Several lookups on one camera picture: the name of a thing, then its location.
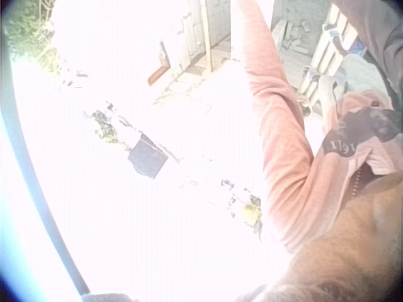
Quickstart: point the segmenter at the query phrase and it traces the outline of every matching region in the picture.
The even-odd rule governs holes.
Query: green foliage
[[[3,20],[4,32],[8,38],[11,60],[38,62],[45,70],[57,72],[59,56],[50,43],[52,30],[48,22],[53,0],[43,0],[43,4],[39,12],[38,0],[16,1]]]

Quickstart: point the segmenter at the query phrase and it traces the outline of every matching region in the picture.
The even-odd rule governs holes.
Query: pink sleeve
[[[304,133],[302,110],[287,82],[274,39],[256,0],[233,0],[231,5],[232,41],[237,43],[234,47],[238,47],[240,64],[247,73],[263,142],[268,192],[267,200],[262,203],[263,220],[270,221],[268,225],[274,224],[278,230],[279,221],[287,220],[288,214],[290,220],[297,219],[297,212],[304,207],[300,192],[310,172],[313,154]],[[295,204],[298,199],[302,204]]]

